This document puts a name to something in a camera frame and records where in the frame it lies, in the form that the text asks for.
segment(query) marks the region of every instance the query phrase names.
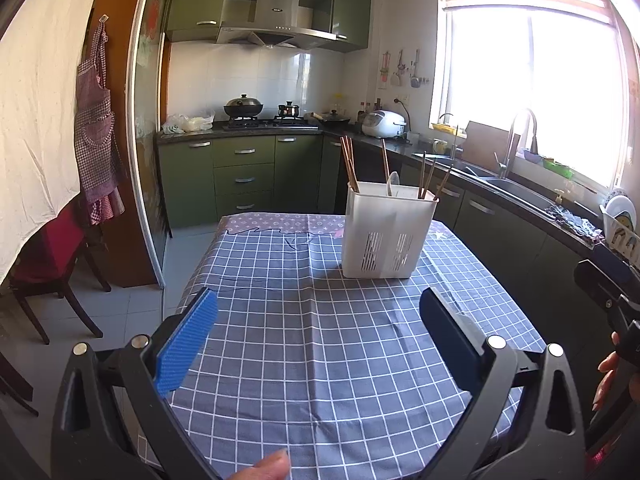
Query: white plastic container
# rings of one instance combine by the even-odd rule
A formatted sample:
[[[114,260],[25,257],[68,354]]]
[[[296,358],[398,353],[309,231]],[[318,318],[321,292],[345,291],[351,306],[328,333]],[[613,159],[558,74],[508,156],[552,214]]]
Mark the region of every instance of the white plastic container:
[[[600,206],[604,220],[604,237],[609,249],[622,254],[629,263],[635,267],[640,265],[640,240],[639,236],[624,227],[613,216],[608,214],[603,206]]]
[[[342,240],[342,273],[347,278],[408,278],[420,258],[437,202],[418,188],[358,182],[349,188]]]

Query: white rice cooker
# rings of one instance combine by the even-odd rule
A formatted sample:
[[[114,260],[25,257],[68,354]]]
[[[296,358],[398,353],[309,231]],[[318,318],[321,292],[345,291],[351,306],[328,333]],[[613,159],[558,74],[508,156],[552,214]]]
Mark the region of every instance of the white rice cooker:
[[[378,139],[389,139],[401,136],[405,125],[406,121],[402,115],[386,110],[376,110],[367,114],[362,121],[362,133]]]

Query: gas stove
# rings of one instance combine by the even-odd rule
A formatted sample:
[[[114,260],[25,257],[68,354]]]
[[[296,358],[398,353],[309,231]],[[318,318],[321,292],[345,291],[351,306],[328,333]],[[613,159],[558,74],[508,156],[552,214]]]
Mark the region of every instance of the gas stove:
[[[229,122],[222,126],[223,130],[265,130],[274,128],[277,130],[317,130],[318,127],[310,124],[302,117],[280,117],[273,119],[258,119],[256,117],[238,117],[229,119]]]

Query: window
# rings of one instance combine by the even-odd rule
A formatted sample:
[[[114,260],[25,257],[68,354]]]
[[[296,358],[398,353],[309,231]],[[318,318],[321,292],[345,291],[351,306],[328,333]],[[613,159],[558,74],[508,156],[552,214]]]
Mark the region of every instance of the window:
[[[523,108],[538,151],[609,187],[626,141],[618,30],[605,0],[444,0],[440,113],[509,130]],[[529,147],[529,123],[516,124]]]

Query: wooden cutting board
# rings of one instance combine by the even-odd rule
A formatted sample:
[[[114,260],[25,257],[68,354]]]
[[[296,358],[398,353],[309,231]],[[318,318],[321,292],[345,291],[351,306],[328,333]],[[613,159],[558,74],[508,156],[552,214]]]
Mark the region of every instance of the wooden cutting board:
[[[506,130],[469,121],[466,127],[466,141],[462,145],[462,159],[497,173],[498,164],[495,161],[494,152],[498,155],[500,162],[504,161],[508,140],[509,132]],[[513,157],[518,149],[519,141],[520,136],[515,134],[513,136],[511,155],[509,157],[510,166],[513,164]]]

